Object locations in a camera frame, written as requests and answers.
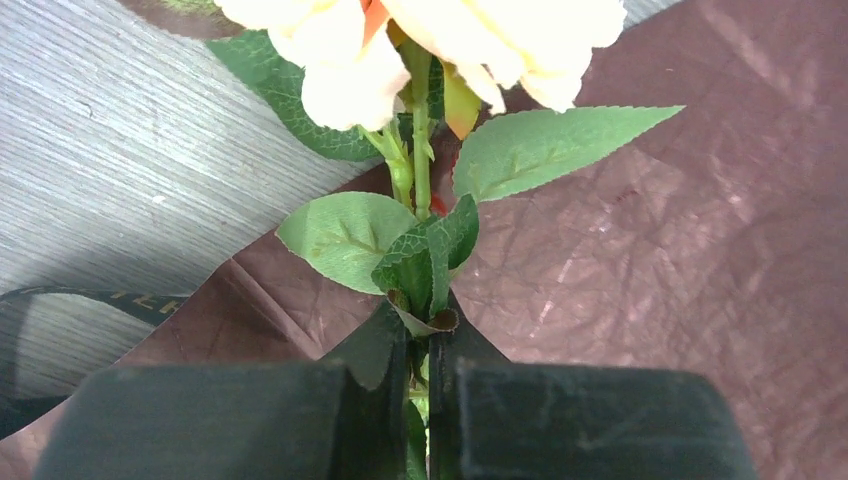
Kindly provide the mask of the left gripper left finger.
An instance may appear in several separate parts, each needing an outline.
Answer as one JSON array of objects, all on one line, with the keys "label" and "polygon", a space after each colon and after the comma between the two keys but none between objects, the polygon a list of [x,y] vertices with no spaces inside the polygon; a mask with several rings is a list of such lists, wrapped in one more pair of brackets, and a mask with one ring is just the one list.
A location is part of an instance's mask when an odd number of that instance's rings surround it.
[{"label": "left gripper left finger", "polygon": [[407,334],[387,303],[316,361],[111,368],[38,479],[401,479]]}]

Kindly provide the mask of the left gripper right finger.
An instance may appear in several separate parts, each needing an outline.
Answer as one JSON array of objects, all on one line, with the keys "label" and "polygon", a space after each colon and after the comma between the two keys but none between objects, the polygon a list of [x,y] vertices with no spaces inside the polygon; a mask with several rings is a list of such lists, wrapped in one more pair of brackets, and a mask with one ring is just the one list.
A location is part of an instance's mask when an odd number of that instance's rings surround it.
[{"label": "left gripper right finger", "polygon": [[679,370],[516,363],[456,299],[429,339],[433,479],[754,479],[724,397]]}]

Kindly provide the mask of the black printed ribbon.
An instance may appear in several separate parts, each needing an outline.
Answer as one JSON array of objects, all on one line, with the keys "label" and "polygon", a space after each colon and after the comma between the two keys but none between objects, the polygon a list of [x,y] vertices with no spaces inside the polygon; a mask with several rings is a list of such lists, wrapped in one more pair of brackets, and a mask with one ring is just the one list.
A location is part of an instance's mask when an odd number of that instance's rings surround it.
[{"label": "black printed ribbon", "polygon": [[168,320],[184,295],[38,286],[1,296],[1,435],[66,400]]}]

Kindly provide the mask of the cream peach roses stem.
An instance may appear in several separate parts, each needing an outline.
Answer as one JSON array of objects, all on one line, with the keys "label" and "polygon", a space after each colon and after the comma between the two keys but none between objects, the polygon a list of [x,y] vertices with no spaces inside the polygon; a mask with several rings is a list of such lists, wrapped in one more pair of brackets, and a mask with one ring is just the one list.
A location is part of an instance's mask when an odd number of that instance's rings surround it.
[{"label": "cream peach roses stem", "polygon": [[620,1],[218,1],[215,10],[302,74],[316,127],[357,132],[389,195],[328,194],[277,235],[323,277],[390,305],[410,335],[406,468],[428,475],[427,348],[454,330],[456,273],[479,207],[607,157],[676,107],[579,107],[593,56],[617,42]]}]

